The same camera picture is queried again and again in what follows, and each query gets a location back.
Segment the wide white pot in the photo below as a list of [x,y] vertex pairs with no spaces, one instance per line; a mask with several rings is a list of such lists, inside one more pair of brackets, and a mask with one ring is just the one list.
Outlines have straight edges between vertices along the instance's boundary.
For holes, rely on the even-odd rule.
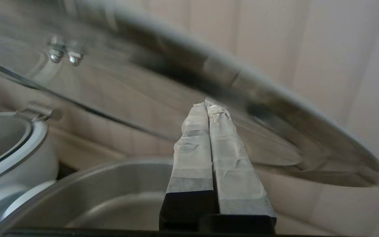
[[51,141],[46,140],[30,156],[13,170],[0,177],[0,221],[7,209],[30,189],[56,179],[58,161]]

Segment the small glass lid white rim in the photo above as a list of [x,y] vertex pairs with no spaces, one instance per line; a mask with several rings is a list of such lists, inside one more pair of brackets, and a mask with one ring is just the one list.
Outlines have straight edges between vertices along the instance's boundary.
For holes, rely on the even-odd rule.
[[115,0],[0,0],[0,75],[165,141],[132,112],[227,108],[254,165],[343,187],[379,186],[379,159],[315,109],[237,60]]

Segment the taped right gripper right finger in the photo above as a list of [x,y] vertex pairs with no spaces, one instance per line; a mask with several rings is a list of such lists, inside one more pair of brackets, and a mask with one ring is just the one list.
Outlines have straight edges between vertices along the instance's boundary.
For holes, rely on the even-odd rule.
[[229,111],[206,100],[219,212],[274,218],[267,192],[257,177]]

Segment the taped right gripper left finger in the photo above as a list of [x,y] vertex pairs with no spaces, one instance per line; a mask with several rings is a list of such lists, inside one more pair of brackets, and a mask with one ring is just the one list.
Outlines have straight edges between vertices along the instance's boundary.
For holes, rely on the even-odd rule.
[[161,231],[197,231],[217,213],[209,118],[205,103],[194,104],[174,145],[173,167],[159,214]]

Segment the small round white pot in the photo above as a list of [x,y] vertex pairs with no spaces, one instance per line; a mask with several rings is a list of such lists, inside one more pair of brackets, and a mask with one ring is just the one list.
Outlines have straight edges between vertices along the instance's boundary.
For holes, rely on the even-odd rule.
[[0,237],[335,237],[301,224],[294,230],[277,216],[204,217],[197,231],[161,231],[159,214],[173,160],[120,161],[77,171],[32,197],[0,222]]

